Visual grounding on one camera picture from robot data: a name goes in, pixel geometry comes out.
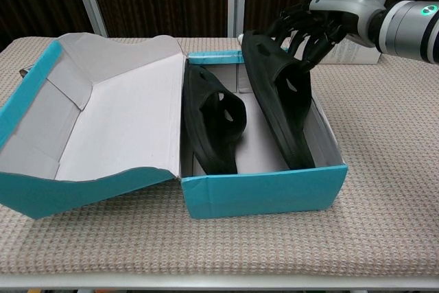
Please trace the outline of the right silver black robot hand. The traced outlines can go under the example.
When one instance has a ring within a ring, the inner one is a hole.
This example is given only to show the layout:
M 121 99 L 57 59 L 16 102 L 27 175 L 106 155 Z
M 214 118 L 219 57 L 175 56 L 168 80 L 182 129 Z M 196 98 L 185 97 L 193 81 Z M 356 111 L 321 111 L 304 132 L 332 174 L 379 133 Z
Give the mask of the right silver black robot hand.
M 378 48 L 385 7 L 378 0 L 306 0 L 281 10 L 266 29 L 277 45 L 294 32 L 288 54 L 294 56 L 307 39 L 299 71 L 310 71 L 343 39 Z

